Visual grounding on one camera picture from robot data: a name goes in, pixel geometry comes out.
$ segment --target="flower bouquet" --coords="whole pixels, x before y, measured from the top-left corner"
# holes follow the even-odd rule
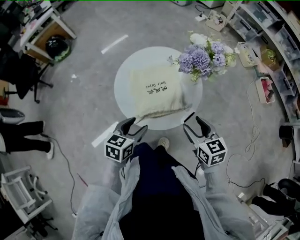
[[[169,61],[178,64],[180,72],[191,74],[193,82],[199,78],[207,80],[215,74],[222,75],[228,67],[236,65],[232,48],[203,34],[190,33],[191,45],[177,59],[170,56]]]

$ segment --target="storage shelf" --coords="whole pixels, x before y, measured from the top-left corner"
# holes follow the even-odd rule
[[[300,92],[300,83],[298,80],[297,75],[294,73],[294,69],[293,66],[291,64],[291,62],[288,60],[288,58],[285,55],[285,52],[282,50],[281,45],[275,40],[275,34],[272,33],[269,29],[267,29],[266,27],[264,27],[264,25],[258,21],[258,19],[254,16],[254,14],[252,12],[249,11],[249,9],[247,8],[246,4],[241,4],[240,7],[247,13],[249,14],[258,24],[259,26],[262,28],[262,30],[269,36],[269,38],[271,39],[271,41],[273,42],[273,44],[275,45],[275,47],[278,49],[278,51],[280,52],[280,54],[282,55],[284,61],[286,62],[288,68],[291,71],[291,74],[293,76],[293,79],[296,83],[296,86],[298,88],[298,91]]]
[[[300,34],[295,29],[294,25],[291,23],[291,21],[288,19],[287,14],[281,9],[278,3],[274,1],[268,1],[268,3],[279,13],[279,15],[282,17],[282,19],[289,25],[289,27],[292,29],[293,33],[296,35],[296,38],[300,42]]]

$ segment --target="white tape on floor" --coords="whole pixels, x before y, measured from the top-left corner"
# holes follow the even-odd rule
[[[103,132],[103,134],[101,134],[99,137],[97,137],[93,142],[92,142],[92,145],[93,147],[97,147],[101,142],[103,142],[103,140],[105,140],[108,135],[110,133],[112,133],[114,131],[114,129],[116,128],[116,126],[118,125],[119,122],[115,122],[113,123],[107,130],[105,130]]]
[[[106,47],[105,49],[103,49],[101,51],[102,54],[106,53],[108,50],[110,50],[113,46],[115,46],[116,44],[118,44],[119,42],[123,41],[124,39],[126,39],[128,37],[128,35],[124,35],[122,37],[120,37],[119,39],[117,39],[116,41],[114,41],[112,44],[110,44],[108,47]]]

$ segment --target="purple artificial flower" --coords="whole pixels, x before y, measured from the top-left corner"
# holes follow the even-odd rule
[[[220,42],[213,42],[211,45],[211,49],[215,54],[224,53],[224,45]]]
[[[226,64],[226,58],[223,54],[215,54],[212,60],[215,67],[223,67]]]
[[[187,48],[184,49],[184,52],[187,54],[192,54],[195,50],[197,50],[199,48],[198,45],[196,44],[192,44],[190,46],[188,46]]]
[[[191,73],[193,70],[193,58],[190,54],[183,53],[178,58],[179,71],[183,73]]]
[[[192,54],[193,59],[193,65],[196,69],[204,71],[206,70],[210,65],[210,57],[208,53],[202,49],[198,48],[196,49]]]

